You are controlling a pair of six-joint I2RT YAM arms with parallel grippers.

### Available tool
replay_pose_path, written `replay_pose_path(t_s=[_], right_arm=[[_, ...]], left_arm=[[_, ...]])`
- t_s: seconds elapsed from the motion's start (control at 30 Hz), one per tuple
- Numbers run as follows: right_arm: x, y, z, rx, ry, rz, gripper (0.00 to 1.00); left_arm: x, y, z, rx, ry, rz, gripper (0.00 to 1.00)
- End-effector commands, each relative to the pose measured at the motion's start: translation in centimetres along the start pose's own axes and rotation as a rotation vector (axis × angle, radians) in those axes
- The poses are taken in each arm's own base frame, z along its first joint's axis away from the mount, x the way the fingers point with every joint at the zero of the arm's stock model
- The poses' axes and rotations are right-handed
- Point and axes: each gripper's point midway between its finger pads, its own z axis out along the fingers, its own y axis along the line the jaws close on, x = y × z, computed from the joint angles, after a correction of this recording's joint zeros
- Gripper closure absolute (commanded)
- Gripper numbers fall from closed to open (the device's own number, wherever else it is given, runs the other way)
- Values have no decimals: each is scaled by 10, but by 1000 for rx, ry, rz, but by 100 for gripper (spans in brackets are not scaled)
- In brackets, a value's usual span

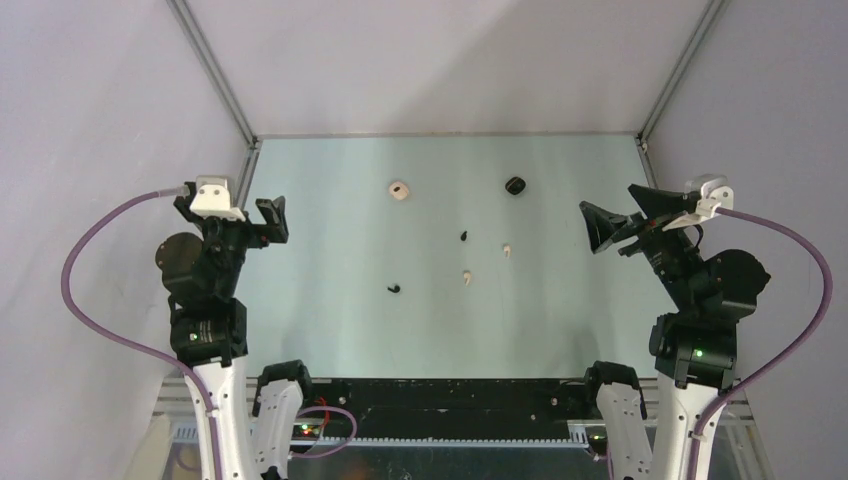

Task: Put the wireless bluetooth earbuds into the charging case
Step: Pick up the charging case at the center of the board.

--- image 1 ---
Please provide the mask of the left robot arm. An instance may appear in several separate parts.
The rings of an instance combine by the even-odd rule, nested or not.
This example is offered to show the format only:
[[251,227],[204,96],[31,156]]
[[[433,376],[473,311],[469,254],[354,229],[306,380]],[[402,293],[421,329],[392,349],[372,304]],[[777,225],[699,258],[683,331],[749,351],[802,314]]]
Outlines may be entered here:
[[168,291],[170,345],[186,367],[205,479],[285,479],[296,416],[312,411],[316,390],[293,360],[264,368],[247,401],[247,309],[235,296],[250,249],[285,244],[285,199],[255,202],[263,223],[235,205],[225,177],[200,176],[174,206],[198,233],[160,244],[155,263]]

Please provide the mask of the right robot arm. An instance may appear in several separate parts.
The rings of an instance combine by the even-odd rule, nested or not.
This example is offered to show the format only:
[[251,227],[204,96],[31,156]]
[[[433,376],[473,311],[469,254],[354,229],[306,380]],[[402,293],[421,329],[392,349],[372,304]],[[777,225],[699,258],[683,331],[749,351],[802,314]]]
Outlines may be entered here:
[[624,215],[580,203],[590,248],[619,244],[625,257],[641,254],[661,281],[676,311],[659,316],[648,350],[658,388],[657,430],[646,431],[644,395],[635,370],[597,361],[584,376],[585,411],[606,427],[608,471],[614,479],[704,479],[723,409],[713,401],[734,385],[737,325],[757,308],[770,280],[762,264],[743,250],[700,255],[685,228],[700,230],[735,195],[723,178],[683,192],[633,184],[639,212]]

